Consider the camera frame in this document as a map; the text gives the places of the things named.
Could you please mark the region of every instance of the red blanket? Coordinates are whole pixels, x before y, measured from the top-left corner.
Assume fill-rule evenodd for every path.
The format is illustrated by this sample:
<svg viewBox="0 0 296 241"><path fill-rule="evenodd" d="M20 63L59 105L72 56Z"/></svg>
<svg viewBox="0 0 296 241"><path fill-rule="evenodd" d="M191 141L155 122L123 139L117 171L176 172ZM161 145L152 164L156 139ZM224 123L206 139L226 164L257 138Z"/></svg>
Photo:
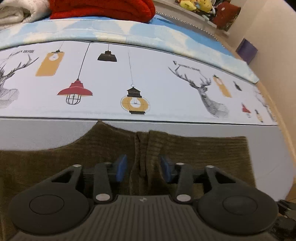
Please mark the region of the red blanket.
<svg viewBox="0 0 296 241"><path fill-rule="evenodd" d="M155 15L152 0L49 0L51 19L105 16L148 22Z"/></svg>

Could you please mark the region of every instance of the black pendant lamp illustration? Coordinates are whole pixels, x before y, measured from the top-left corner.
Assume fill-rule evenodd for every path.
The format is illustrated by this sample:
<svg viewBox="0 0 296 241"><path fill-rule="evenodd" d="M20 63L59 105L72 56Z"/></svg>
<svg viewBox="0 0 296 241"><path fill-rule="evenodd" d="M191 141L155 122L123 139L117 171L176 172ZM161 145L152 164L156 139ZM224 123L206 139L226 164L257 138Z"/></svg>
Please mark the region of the black pendant lamp illustration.
<svg viewBox="0 0 296 241"><path fill-rule="evenodd" d="M235 81L233 81L233 83L234 83L237 90L242 91L242 89L239 87L239 85Z"/></svg>
<svg viewBox="0 0 296 241"><path fill-rule="evenodd" d="M80 72L81 72L83 62L84 62L84 59L85 59L88 49L89 49L89 46L87 47L87 50L85 52L77 80L74 83L72 83L69 88L63 89L57 94L57 95L66 96L66 103L69 105L79 104L82 96L92 96L93 95L90 90L87 90L84 88L83 83L81 83L81 81L79 80Z"/></svg>
<svg viewBox="0 0 296 241"><path fill-rule="evenodd" d="M131 71L131 62L128 52L128 61ZM121 99L121 106L132 115L144 115L149 110L149 102L140 95L140 91L135 88L133 84L133 76L131 73L131 87L127 90L128 95Z"/></svg>
<svg viewBox="0 0 296 241"><path fill-rule="evenodd" d="M101 55L98 57L99 61L117 62L116 56L111 54L111 51L109 51L109 45L110 44L108 44L108 50L105 51L105 53L101 53Z"/></svg>

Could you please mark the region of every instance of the yellow plush toy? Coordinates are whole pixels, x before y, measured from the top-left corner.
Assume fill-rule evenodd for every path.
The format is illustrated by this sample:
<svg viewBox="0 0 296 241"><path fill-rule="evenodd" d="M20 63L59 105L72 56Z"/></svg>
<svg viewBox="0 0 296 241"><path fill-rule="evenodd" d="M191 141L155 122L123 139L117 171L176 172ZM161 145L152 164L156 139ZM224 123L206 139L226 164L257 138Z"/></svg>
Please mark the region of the yellow plush toy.
<svg viewBox="0 0 296 241"><path fill-rule="evenodd" d="M196 10L196 7L194 6L194 4L189 0L182 0L180 2L180 6L182 8L185 8L186 10L189 10L189 11Z"/></svg>
<svg viewBox="0 0 296 241"><path fill-rule="evenodd" d="M195 0L195 6L206 13L210 13L213 7L210 0Z"/></svg>

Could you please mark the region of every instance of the wall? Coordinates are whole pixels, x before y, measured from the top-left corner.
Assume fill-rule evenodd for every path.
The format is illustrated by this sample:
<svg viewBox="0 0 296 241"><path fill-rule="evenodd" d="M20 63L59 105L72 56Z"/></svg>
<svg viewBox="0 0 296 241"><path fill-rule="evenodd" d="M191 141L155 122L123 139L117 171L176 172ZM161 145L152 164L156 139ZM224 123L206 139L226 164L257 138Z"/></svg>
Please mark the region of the wall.
<svg viewBox="0 0 296 241"><path fill-rule="evenodd" d="M274 100L296 147L296 12L283 0L268 0L244 37L258 49L250 67Z"/></svg>
<svg viewBox="0 0 296 241"><path fill-rule="evenodd" d="M232 0L231 4L241 7L239 16L228 30L227 43L236 49L243 40L245 33L252 26L256 16L268 0Z"/></svg>
<svg viewBox="0 0 296 241"><path fill-rule="evenodd" d="M269 102L277 107L272 109L296 163L296 12L284 0L262 1L254 7L254 0L247 0L229 37L220 35L219 39L235 50L246 38L258 49L250 67Z"/></svg>

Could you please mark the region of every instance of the brown corduroy fabric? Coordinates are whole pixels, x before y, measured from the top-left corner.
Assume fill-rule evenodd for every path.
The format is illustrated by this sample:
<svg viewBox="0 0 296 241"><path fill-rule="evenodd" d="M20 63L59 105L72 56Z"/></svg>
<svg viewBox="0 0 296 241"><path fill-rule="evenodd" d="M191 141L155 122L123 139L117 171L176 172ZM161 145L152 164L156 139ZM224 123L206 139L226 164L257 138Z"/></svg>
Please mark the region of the brown corduroy fabric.
<svg viewBox="0 0 296 241"><path fill-rule="evenodd" d="M254 186L250 156L245 137L180 137L164 132L131 132L98 122L77 141L43 151L0 151L0 237L15 233L7 216L13 196L73 165L93 167L96 163L115 161L128 155L128 170L114 194L168 194L176 185L166 184L161 176L159 154L173 162L191 164L194 168L215 165ZM202 195L195 184L194 194Z"/></svg>
<svg viewBox="0 0 296 241"><path fill-rule="evenodd" d="M98 122L80 139L64 147L43 151L0 151L0 181L3 183L2 195L0 193L2 240L7 240L15 233L7 216L11 198L73 164L94 167L96 163L113 162L119 155L127 154L128 170L124 181L114 193L129 194L129 172L135 156L134 135L131 131Z"/></svg>
<svg viewBox="0 0 296 241"><path fill-rule="evenodd" d="M139 195L173 194L176 190L176 185L168 185L162 179L159 154L167 155L174 163L190 164L195 169L214 165L255 186L246 137L181 137L159 131L138 132L135 149L132 173L137 167ZM201 185L195 184L195 197L202 194Z"/></svg>

